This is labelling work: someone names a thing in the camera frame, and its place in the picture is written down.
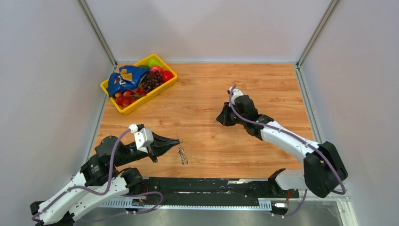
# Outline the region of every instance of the yellow basket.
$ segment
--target yellow basket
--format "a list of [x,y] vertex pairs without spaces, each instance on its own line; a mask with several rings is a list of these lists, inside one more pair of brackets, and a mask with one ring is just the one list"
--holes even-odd
[[[157,58],[158,61],[162,64],[162,69],[163,70],[168,70],[173,74],[173,78],[170,79],[169,81],[163,83],[162,85],[158,86],[156,89],[154,89],[153,91],[147,93],[147,96],[142,97],[138,100],[136,100],[134,103],[132,103],[131,105],[125,107],[125,108],[121,108],[119,107],[119,105],[116,104],[115,99],[113,97],[110,97],[111,102],[113,103],[113,105],[116,107],[116,109],[124,114],[127,115],[129,113],[131,113],[132,111],[136,110],[138,107],[140,107],[141,105],[143,105],[144,103],[146,103],[147,101],[151,100],[152,98],[154,98],[156,95],[162,93],[163,91],[167,90],[169,87],[171,87],[172,85],[174,85],[176,83],[177,80],[177,74],[175,73],[175,71],[173,71],[158,55],[156,54],[151,54],[149,56],[147,56],[146,58],[142,59],[141,61],[137,62],[134,64],[134,66],[140,66],[140,65],[147,65],[147,62],[150,58]],[[103,82],[101,82],[101,88],[104,90],[104,92],[107,94],[108,96],[108,80],[105,80]]]

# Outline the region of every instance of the wooden surface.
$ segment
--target wooden surface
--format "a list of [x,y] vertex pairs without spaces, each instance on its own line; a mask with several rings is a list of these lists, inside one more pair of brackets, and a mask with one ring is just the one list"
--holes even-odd
[[[137,167],[143,176],[267,178],[280,168],[300,169],[301,163],[278,147],[250,136],[243,126],[224,127],[215,118],[228,101],[227,89],[237,85],[266,114],[287,129],[313,139],[292,65],[170,64],[177,83],[129,115],[108,101],[96,146],[108,135],[119,136],[132,123],[144,124],[169,138],[183,141],[188,165],[182,165],[177,146],[159,157],[123,167]],[[134,141],[132,134],[122,141]]]

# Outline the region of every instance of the gray wall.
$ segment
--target gray wall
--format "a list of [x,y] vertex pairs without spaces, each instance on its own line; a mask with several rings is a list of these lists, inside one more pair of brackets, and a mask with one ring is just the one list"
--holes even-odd
[[0,225],[29,226],[84,162],[111,65],[73,0],[2,1],[0,31]]
[[399,1],[343,0],[303,71],[359,225],[397,225]]
[[88,0],[118,61],[296,61],[330,0]]

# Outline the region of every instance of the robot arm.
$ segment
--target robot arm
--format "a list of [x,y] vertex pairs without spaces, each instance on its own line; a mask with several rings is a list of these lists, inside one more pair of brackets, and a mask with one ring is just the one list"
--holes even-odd
[[[135,142],[124,145],[120,139],[128,132],[134,134]],[[90,157],[71,182],[49,200],[31,204],[33,219],[38,222],[36,226],[71,226],[112,198],[139,194],[144,180],[138,169],[124,169],[118,176],[116,166],[145,157],[157,162],[158,157],[180,143],[178,139],[159,136],[144,125],[132,124],[122,136],[104,138],[95,148],[96,155]]]
[[273,174],[281,189],[309,189],[324,198],[340,184],[337,177],[341,181],[348,177],[332,143],[319,144],[305,139],[282,127],[273,118],[259,114],[254,102],[239,89],[231,87],[228,93],[232,106],[230,102],[224,103],[216,118],[218,122],[224,126],[243,125],[248,134],[277,145],[303,164],[303,170],[278,170],[277,175]]

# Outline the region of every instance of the blue plastic bag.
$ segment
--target blue plastic bag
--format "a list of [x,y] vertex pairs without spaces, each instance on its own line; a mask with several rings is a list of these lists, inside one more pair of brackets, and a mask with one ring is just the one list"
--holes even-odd
[[112,73],[108,80],[108,97],[114,96],[117,92],[125,92],[138,88],[141,80],[149,69],[126,65],[119,68],[119,73]]

